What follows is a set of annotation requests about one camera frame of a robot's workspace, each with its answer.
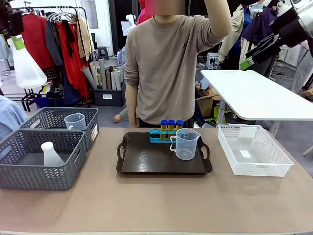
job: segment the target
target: red hood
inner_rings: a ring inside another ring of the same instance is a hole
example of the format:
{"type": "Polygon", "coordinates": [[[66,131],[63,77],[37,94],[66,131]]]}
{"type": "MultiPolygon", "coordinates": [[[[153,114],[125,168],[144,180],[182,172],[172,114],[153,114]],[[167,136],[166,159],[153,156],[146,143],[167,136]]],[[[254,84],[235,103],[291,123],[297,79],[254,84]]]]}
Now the red hood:
{"type": "Polygon", "coordinates": [[[140,6],[141,6],[141,9],[146,7],[146,0],[138,0],[138,1],[139,1],[140,6]]]}

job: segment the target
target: bottle cap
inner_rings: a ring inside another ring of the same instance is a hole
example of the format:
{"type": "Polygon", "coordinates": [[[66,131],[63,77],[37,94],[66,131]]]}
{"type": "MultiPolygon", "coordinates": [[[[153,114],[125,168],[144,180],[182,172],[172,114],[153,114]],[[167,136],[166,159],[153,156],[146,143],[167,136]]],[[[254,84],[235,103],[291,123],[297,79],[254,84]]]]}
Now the bottle cap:
{"type": "Polygon", "coordinates": [[[183,125],[184,125],[184,121],[178,120],[178,121],[176,122],[176,125],[177,125],[177,126],[183,126],[183,125]]]}
{"type": "Polygon", "coordinates": [[[161,121],[161,125],[162,126],[167,126],[168,125],[168,121],[167,120],[162,120],[161,121]]]}
{"type": "Polygon", "coordinates": [[[46,143],[43,143],[41,145],[41,149],[42,150],[48,150],[48,149],[52,149],[53,148],[53,143],[52,142],[46,142],[46,143]]]}
{"type": "Polygon", "coordinates": [[[176,124],[176,122],[175,122],[174,120],[169,120],[169,121],[168,121],[168,124],[169,124],[170,126],[174,126],[174,125],[176,124]]]}

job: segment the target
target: measuring cup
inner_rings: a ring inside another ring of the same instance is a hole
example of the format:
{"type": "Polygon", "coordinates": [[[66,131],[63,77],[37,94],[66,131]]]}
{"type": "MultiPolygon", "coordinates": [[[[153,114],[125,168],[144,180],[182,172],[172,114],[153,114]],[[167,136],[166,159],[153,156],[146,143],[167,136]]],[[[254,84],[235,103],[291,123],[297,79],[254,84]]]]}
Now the measuring cup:
{"type": "Polygon", "coordinates": [[[195,157],[197,141],[201,135],[191,129],[180,129],[176,136],[171,136],[171,151],[182,160],[191,160],[195,157]],[[173,149],[173,139],[176,139],[176,149],[173,149]]]}
{"type": "Polygon", "coordinates": [[[85,115],[81,113],[68,115],[64,121],[68,130],[83,131],[86,129],[85,115]]]}

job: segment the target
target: brown tray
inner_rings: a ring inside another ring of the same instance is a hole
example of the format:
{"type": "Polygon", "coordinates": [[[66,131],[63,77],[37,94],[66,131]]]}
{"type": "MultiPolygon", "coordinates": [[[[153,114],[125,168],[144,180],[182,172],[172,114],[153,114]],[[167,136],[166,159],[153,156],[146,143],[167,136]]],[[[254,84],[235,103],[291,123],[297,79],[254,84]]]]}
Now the brown tray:
{"type": "Polygon", "coordinates": [[[213,168],[209,147],[198,139],[194,159],[184,161],[170,150],[168,143],[150,143],[149,133],[126,133],[117,148],[116,170],[124,174],[191,174],[205,175],[213,168]],[[207,157],[201,148],[206,148],[207,157]]]}

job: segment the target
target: gray pants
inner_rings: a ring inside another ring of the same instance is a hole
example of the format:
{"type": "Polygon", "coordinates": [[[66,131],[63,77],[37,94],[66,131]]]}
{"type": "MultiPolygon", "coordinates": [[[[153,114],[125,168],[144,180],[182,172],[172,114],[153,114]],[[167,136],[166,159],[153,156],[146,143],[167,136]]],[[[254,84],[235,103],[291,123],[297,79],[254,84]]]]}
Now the gray pants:
{"type": "Polygon", "coordinates": [[[301,46],[297,69],[295,71],[295,75],[293,77],[293,81],[290,87],[290,90],[296,94],[299,94],[302,90],[302,86],[307,80],[313,68],[313,58],[309,50],[305,47],[301,46]]]}

